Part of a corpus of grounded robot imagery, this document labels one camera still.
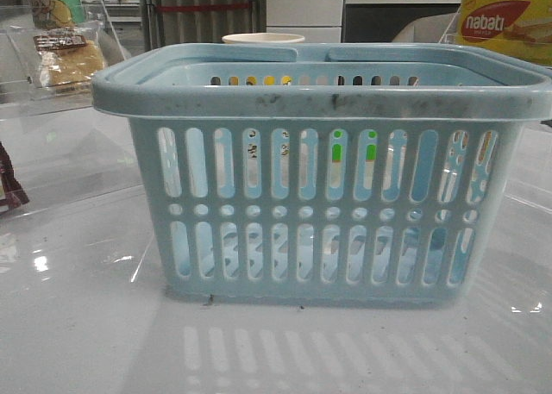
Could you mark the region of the packaged yellow bread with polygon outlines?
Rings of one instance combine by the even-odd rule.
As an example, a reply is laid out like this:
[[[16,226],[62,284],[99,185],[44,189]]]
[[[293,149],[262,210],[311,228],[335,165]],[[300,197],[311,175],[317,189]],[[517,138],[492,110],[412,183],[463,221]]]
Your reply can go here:
[[[96,28],[51,29],[35,34],[33,43],[39,88],[64,91],[86,86],[107,66]]]

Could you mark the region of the light blue plastic basket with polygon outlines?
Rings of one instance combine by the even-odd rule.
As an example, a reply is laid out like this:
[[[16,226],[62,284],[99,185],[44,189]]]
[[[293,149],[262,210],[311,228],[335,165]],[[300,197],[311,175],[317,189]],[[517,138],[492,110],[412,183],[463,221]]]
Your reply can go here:
[[[452,303],[551,71],[443,44],[179,44],[96,72],[172,291]]]

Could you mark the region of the yellow popcorn paper cup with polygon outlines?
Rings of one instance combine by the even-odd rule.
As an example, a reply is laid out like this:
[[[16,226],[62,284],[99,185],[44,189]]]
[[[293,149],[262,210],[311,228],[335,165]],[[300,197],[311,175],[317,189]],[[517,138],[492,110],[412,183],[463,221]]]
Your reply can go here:
[[[225,44],[294,44],[305,42],[305,38],[300,34],[262,32],[227,34],[222,41]]]

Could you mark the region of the white cabinet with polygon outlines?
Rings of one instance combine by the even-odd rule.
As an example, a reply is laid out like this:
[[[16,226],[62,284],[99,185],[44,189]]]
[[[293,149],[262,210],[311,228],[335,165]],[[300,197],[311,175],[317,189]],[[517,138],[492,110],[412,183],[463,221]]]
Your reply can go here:
[[[270,33],[300,34],[309,43],[342,41],[344,0],[266,0]]]

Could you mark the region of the clear acrylic display shelf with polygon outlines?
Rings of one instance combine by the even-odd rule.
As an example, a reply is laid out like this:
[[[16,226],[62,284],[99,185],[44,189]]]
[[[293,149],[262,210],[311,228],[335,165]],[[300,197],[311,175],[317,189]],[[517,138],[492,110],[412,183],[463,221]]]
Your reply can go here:
[[[28,202],[1,223],[140,184],[129,126],[91,106],[85,86],[40,88],[30,66],[31,0],[1,0],[1,155]]]

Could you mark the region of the clear acrylic right stand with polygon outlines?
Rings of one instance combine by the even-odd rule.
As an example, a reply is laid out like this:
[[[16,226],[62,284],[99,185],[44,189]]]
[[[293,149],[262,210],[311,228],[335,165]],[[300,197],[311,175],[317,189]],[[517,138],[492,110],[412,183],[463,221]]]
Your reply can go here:
[[[439,15],[441,34],[437,41],[438,43],[455,44],[459,19],[460,15],[458,12]]]

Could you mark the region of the maroon almond cracker packet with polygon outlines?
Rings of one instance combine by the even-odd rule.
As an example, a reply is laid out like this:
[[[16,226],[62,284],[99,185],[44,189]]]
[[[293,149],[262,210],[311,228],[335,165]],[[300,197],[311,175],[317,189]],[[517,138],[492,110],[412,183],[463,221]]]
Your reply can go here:
[[[1,214],[21,207],[28,202],[27,193],[16,180],[9,154],[1,145]]]

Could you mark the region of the green snack bag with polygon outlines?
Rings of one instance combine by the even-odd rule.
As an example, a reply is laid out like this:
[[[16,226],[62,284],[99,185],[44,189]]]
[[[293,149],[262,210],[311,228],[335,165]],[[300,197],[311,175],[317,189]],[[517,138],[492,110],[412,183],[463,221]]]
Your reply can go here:
[[[29,3],[37,28],[71,27],[85,21],[81,0],[29,0]]]

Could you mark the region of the yellow nabati wafer box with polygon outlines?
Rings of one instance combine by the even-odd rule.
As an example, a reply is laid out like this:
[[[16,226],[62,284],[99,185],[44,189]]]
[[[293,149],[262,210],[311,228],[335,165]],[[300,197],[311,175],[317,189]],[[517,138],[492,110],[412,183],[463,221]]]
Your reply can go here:
[[[551,65],[551,0],[461,0],[455,43]]]

